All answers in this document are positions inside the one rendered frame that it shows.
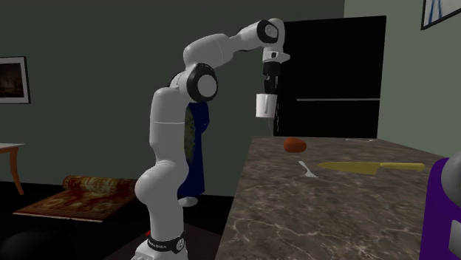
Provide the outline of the white mug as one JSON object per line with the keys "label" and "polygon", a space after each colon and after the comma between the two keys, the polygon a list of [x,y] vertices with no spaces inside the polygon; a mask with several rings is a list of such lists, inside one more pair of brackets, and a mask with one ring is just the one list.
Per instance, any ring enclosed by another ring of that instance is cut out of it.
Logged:
{"label": "white mug", "polygon": [[277,95],[256,95],[256,117],[273,119],[276,113]]}

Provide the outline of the black refrigerator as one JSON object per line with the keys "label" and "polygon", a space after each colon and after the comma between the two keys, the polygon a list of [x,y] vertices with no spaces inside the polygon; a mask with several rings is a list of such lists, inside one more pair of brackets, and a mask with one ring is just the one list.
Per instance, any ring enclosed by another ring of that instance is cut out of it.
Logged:
{"label": "black refrigerator", "polygon": [[273,133],[376,138],[385,16],[289,21]]}

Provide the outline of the brown oval potato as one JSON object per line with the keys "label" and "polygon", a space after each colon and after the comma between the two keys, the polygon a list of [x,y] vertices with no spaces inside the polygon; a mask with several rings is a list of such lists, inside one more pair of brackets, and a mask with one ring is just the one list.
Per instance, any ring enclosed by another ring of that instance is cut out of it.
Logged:
{"label": "brown oval potato", "polygon": [[284,140],[284,150],[289,153],[302,153],[307,149],[307,144],[297,138],[288,137]]}

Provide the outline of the tall blue object white base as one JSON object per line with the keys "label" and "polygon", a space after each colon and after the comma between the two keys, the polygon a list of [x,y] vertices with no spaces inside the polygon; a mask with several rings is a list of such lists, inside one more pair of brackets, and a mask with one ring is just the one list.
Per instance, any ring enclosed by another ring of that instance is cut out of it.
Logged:
{"label": "tall blue object white base", "polygon": [[204,166],[202,159],[202,134],[209,124],[207,103],[189,103],[185,113],[184,149],[188,163],[188,176],[178,189],[178,203],[193,207],[198,203],[197,196],[205,191]]}

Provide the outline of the yellow knife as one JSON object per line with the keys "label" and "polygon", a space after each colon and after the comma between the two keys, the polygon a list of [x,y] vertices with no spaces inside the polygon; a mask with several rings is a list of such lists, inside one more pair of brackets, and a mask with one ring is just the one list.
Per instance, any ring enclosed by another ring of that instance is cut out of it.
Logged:
{"label": "yellow knife", "polygon": [[335,171],[350,172],[356,174],[376,175],[378,169],[389,168],[397,170],[423,171],[426,166],[415,162],[323,162],[319,167]]}

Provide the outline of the purple and grey appliance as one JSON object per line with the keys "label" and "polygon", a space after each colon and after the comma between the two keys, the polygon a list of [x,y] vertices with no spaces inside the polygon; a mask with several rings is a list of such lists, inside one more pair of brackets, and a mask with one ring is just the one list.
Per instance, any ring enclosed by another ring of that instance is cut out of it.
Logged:
{"label": "purple and grey appliance", "polygon": [[461,150],[431,167],[419,260],[461,260]]}

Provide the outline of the red patterned rolled rug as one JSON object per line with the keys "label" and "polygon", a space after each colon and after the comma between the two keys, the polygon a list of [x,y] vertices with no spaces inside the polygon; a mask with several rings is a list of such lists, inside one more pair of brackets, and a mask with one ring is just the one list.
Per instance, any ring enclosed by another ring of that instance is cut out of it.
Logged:
{"label": "red patterned rolled rug", "polygon": [[68,176],[63,191],[14,212],[21,216],[103,222],[136,199],[135,179]]}

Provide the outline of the wooden side table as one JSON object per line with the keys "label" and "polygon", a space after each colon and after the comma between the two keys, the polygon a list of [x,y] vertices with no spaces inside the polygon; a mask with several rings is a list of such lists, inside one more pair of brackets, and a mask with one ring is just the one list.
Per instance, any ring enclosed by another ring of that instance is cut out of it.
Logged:
{"label": "wooden side table", "polygon": [[21,146],[23,146],[22,143],[0,143],[0,154],[9,154],[9,164],[13,182],[15,183],[18,193],[20,195],[24,195],[24,190],[21,186],[17,166],[18,150]]}

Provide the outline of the blue white framed wall picture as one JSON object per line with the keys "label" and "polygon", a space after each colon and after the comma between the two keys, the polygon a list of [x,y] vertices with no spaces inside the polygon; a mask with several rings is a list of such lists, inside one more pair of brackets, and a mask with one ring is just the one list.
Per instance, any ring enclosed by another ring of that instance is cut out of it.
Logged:
{"label": "blue white framed wall picture", "polygon": [[423,0],[421,30],[461,13],[461,0]]}

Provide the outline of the dark framed wall picture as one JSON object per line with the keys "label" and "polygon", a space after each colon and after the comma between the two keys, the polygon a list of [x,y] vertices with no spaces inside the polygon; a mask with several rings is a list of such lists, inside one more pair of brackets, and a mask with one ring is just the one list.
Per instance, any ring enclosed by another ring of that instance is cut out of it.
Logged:
{"label": "dark framed wall picture", "polygon": [[25,56],[0,57],[0,104],[30,104]]}

